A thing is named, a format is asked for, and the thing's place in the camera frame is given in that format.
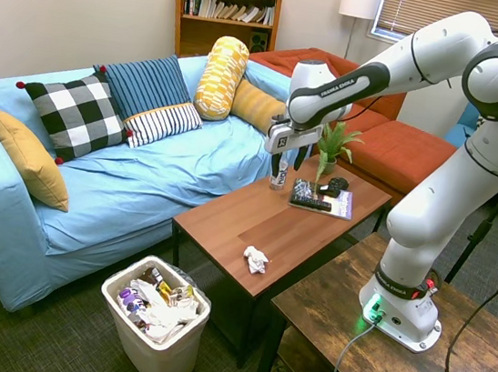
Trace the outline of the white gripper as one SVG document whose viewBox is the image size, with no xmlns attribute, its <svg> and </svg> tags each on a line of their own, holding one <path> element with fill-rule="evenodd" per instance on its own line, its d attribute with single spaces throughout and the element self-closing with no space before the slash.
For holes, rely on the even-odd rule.
<svg viewBox="0 0 498 372">
<path fill-rule="evenodd" d="M 296 130 L 291 126 L 289 119 L 274 122 L 269 126 L 265 141 L 265 150 L 271 156 L 271 178 L 279 178 L 280 172 L 286 167 L 286 159 L 283 152 L 298 148 L 298 154 L 294 161 L 294 171 L 301 168 L 307 159 L 312 145 L 319 142 L 322 136 L 322 125 L 311 129 Z"/>
</svg>

